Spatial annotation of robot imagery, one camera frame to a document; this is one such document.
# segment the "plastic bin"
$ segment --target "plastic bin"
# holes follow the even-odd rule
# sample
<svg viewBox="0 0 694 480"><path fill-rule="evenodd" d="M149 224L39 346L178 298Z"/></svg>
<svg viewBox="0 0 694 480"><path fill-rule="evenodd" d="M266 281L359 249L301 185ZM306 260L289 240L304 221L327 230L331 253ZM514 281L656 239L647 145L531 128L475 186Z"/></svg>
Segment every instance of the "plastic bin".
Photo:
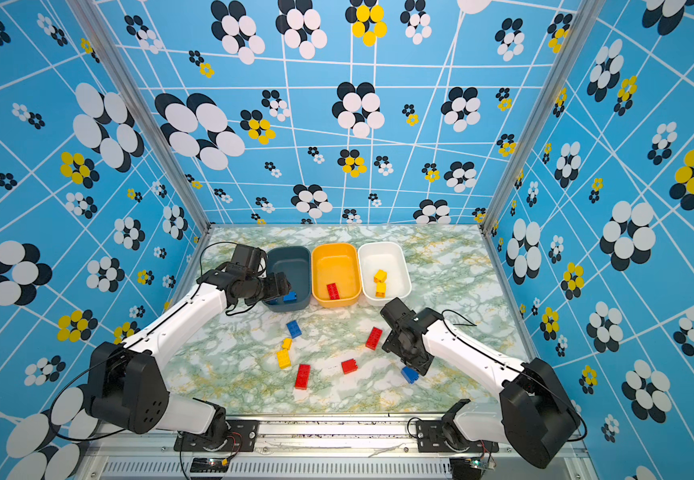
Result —
<svg viewBox="0 0 694 480"><path fill-rule="evenodd" d="M310 286L310 254L303 246L280 246L267 252L267 274L283 272L291 283L291 291L296 292L296 301L264 302L273 312L293 312L301 310L309 304L313 293Z"/></svg>
<svg viewBox="0 0 694 480"><path fill-rule="evenodd" d="M405 264L403 249L395 242L374 242L361 245L358 249L360 273L363 279L363 294L373 306L383 306L398 297L405 299L411 293L409 267ZM376 296L374 275L377 271L387 272L387 293L384 298Z"/></svg>
<svg viewBox="0 0 694 480"><path fill-rule="evenodd" d="M339 299L331 300L326 286L336 283ZM319 245L313 250L313 294L325 307L347 306L361 291L358 251L350 244Z"/></svg>

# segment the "white bin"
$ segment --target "white bin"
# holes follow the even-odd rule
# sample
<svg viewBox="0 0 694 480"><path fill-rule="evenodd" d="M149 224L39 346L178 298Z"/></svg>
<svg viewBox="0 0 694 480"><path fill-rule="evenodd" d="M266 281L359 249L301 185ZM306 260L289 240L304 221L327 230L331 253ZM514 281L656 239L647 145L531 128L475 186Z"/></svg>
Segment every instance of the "white bin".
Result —
<svg viewBox="0 0 694 480"><path fill-rule="evenodd" d="M398 297L405 299L411 293L411 277L405 264L403 249L395 242L374 242L358 248L363 294L373 306L383 306ZM376 296L374 275L379 270L387 272L385 298Z"/></svg>

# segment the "dark gray bin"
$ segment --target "dark gray bin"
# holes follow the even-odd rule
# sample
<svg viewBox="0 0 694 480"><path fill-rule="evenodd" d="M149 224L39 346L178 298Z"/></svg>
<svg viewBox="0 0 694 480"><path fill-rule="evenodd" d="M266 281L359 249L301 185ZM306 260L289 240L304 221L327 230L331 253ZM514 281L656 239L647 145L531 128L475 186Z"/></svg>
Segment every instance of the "dark gray bin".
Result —
<svg viewBox="0 0 694 480"><path fill-rule="evenodd" d="M309 304L313 294L311 255L303 246L280 246L267 252L267 273L283 272L291 283L291 291L296 292L295 302L264 302L273 312L294 312Z"/></svg>

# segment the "blue lego brick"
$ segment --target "blue lego brick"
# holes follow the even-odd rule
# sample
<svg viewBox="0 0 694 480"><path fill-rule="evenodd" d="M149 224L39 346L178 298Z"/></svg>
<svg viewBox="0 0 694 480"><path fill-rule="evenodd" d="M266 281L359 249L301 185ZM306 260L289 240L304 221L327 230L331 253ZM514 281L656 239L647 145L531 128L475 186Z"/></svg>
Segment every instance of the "blue lego brick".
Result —
<svg viewBox="0 0 694 480"><path fill-rule="evenodd" d="M403 367L403 370L401 370L401 374L408 383L416 382L419 379L419 373L417 373L416 370L409 368L408 366Z"/></svg>
<svg viewBox="0 0 694 480"><path fill-rule="evenodd" d="M291 338L296 338L297 336L302 335L302 331L299 329L299 324L295 321L293 322L288 322L285 324L289 328L289 333L291 334Z"/></svg>

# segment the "ventilation grille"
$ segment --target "ventilation grille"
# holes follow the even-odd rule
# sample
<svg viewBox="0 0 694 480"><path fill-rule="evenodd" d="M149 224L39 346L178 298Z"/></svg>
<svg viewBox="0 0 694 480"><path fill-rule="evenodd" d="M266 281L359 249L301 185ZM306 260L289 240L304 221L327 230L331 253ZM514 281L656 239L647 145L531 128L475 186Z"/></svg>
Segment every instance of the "ventilation grille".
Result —
<svg viewBox="0 0 694 480"><path fill-rule="evenodd" d="M189 471L189 463L184 462ZM448 458L235 458L227 474L191 473L190 478L450 478ZM110 457L108 478L183 478L178 459Z"/></svg>

